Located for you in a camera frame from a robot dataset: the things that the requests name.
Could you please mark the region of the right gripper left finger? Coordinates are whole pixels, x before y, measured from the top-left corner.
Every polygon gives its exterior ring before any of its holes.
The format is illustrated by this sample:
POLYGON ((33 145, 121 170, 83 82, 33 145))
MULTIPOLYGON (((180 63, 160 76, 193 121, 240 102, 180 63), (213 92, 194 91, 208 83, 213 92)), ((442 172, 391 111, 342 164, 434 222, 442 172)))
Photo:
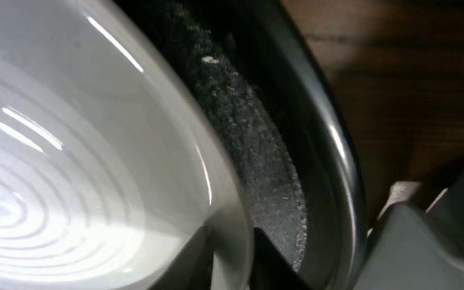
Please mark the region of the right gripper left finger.
POLYGON ((213 246, 201 226, 149 290, 210 290, 212 274, 213 246))

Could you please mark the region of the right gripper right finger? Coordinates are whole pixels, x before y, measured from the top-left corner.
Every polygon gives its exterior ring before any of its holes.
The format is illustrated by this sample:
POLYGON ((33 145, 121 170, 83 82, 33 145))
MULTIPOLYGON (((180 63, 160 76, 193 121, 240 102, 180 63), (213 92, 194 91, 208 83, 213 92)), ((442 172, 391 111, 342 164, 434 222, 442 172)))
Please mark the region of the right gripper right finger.
POLYGON ((264 231, 255 227, 254 238, 255 255, 250 276, 250 290, 310 290, 264 231))

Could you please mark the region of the grey plate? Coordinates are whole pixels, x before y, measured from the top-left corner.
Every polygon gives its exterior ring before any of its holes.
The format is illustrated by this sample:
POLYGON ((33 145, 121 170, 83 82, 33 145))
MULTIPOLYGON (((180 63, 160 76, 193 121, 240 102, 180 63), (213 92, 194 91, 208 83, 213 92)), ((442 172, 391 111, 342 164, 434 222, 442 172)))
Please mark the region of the grey plate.
POLYGON ((149 289, 201 227, 245 289, 247 199, 193 95, 111 1, 0 1, 0 289, 149 289))

